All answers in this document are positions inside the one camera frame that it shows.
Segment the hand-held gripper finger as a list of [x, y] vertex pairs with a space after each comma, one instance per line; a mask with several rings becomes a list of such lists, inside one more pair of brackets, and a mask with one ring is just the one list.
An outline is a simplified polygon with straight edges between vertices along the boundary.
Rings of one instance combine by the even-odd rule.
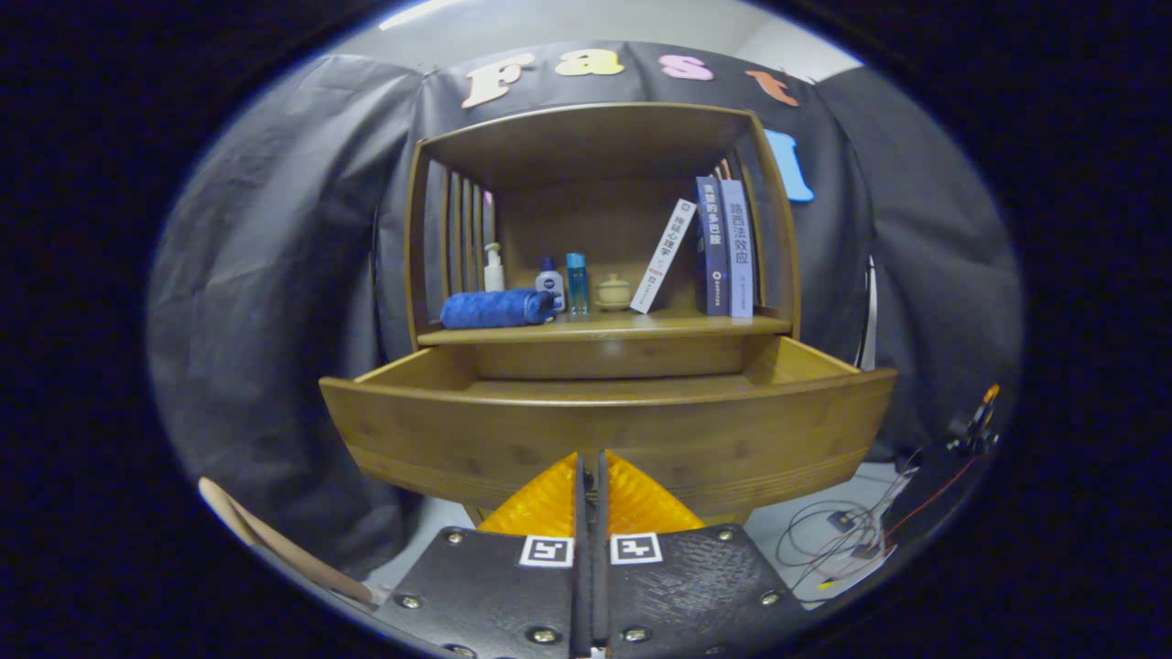
[[386, 589], [379, 621], [431, 658], [590, 655], [590, 482], [572, 454], [481, 528], [440, 528]]
[[602, 451], [591, 541], [591, 638], [608, 658], [752, 658], [808, 621], [736, 523], [706, 525], [647, 474]]

